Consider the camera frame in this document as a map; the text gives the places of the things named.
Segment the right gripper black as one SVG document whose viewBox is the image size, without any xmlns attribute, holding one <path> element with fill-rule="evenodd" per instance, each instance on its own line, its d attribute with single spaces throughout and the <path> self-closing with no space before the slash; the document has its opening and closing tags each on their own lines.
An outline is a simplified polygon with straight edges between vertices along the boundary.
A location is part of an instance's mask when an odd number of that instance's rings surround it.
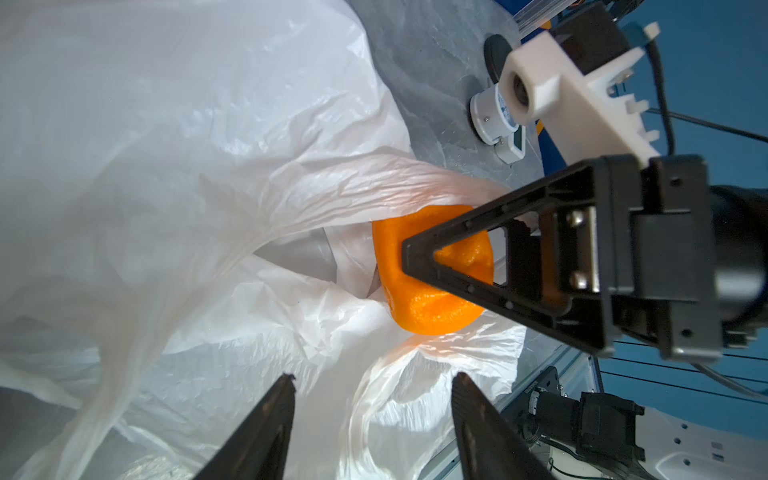
<svg viewBox="0 0 768 480">
<path fill-rule="evenodd" d="M 767 193 L 711 185 L 696 155 L 580 162 L 411 237 L 428 256 L 504 234 L 503 282 L 435 286 L 585 353 L 630 336 L 714 362 L 767 325 Z"/>
</svg>

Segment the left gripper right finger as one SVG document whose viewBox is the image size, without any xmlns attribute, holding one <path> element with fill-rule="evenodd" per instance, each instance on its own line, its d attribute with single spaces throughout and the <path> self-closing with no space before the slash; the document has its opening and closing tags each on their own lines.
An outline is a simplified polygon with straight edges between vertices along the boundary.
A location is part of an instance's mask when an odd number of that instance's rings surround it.
<svg viewBox="0 0 768 480">
<path fill-rule="evenodd" d="M 465 479 L 553 477 L 464 372 L 452 381 L 451 409 Z"/>
</svg>

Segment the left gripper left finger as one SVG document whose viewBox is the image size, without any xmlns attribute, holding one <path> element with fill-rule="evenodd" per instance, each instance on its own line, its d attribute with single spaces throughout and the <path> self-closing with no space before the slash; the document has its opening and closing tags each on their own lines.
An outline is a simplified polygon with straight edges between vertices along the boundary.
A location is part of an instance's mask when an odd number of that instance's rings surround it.
<svg viewBox="0 0 768 480">
<path fill-rule="evenodd" d="M 295 413 L 294 381 L 292 374 L 281 375 L 194 479 L 282 479 Z"/>
</svg>

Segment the white plastic bag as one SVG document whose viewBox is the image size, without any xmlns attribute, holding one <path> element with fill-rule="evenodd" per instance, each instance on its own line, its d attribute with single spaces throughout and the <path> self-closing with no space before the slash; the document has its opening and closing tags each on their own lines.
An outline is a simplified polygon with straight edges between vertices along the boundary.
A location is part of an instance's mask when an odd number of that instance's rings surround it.
<svg viewBox="0 0 768 480">
<path fill-rule="evenodd" d="M 290 479 L 414 479 L 453 376 L 524 327 L 417 336 L 371 225 L 513 184 L 465 101 L 491 1 L 5 1 L 1 475 L 191 477 L 282 374 Z"/>
</svg>

